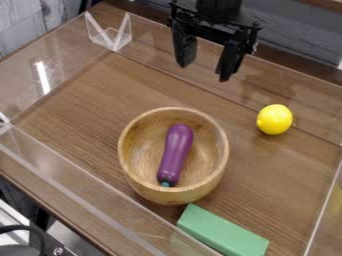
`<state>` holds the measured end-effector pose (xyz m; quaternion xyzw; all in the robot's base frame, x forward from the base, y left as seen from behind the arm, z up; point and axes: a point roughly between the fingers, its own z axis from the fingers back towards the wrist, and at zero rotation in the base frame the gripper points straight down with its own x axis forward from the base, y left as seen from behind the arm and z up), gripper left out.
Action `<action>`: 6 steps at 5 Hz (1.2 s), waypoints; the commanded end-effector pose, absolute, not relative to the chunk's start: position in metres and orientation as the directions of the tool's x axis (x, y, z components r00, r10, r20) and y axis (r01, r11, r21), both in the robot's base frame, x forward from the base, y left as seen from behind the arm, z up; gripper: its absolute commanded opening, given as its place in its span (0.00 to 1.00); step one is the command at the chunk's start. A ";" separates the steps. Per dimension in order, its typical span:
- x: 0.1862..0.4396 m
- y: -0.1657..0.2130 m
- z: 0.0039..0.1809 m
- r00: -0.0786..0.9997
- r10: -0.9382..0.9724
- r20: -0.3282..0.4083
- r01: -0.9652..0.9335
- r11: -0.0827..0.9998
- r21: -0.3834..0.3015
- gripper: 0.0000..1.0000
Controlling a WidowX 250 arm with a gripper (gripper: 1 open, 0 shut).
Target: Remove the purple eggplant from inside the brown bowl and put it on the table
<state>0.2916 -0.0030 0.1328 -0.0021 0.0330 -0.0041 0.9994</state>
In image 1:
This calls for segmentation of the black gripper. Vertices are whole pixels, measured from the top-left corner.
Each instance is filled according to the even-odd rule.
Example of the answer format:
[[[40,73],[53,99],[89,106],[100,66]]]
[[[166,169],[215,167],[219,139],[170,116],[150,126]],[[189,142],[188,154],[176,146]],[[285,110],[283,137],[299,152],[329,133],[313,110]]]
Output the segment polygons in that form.
[[[169,7],[179,66],[185,68],[195,60],[196,38],[224,44],[215,73],[219,81],[225,82],[237,72],[244,52],[256,51],[260,23],[241,10],[241,0],[170,0]]]

